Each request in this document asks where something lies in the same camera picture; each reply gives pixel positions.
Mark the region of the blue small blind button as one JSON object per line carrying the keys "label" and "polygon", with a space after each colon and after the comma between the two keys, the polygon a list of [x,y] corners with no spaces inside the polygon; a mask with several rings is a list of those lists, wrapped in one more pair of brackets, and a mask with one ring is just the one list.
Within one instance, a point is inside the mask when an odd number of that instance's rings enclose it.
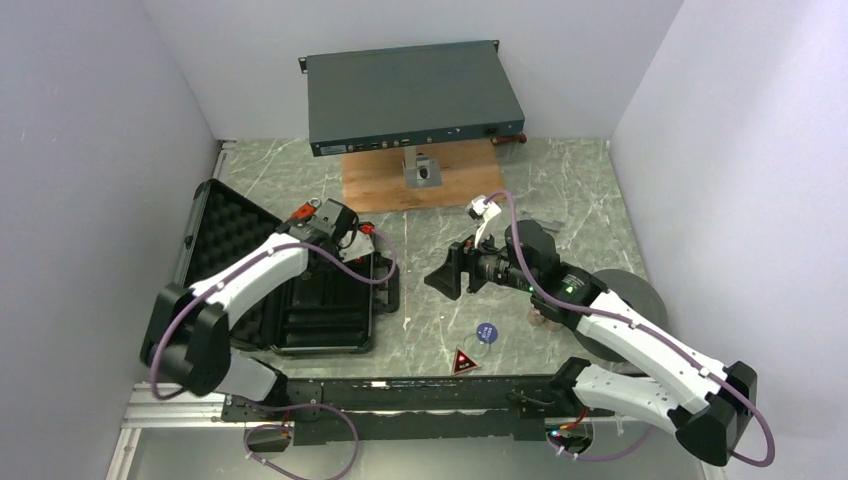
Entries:
{"label": "blue small blind button", "polygon": [[491,345],[499,336],[497,327],[492,323],[481,323],[476,327],[475,336],[482,344]]}

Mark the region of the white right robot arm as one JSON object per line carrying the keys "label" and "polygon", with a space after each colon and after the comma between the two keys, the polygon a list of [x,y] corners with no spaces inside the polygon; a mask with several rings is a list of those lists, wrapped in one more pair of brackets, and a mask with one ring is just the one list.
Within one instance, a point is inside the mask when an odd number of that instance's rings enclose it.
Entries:
{"label": "white right robot arm", "polygon": [[562,261],[554,238],[533,220],[507,228],[501,248],[492,239],[451,244],[425,283],[451,300],[488,283],[526,291],[543,318],[643,372],[634,378],[569,358],[550,381],[552,404],[564,415],[588,407],[637,418],[714,466],[735,457],[755,417],[757,374],[750,366],[726,366],[670,336],[603,280]]}

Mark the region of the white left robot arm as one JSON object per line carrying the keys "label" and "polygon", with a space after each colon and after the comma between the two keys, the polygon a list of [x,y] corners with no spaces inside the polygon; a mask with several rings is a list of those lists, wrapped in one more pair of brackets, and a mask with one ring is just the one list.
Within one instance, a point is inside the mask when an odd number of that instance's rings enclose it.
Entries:
{"label": "white left robot arm", "polygon": [[242,397],[264,420],[287,406],[287,376],[269,364],[234,351],[231,331],[273,290],[322,263],[343,272],[345,241],[359,216],[328,199],[276,226],[257,247],[218,273],[189,286],[170,284],[154,302],[140,358],[158,400],[171,400],[159,383],[178,385],[177,394],[202,397],[222,393]]}

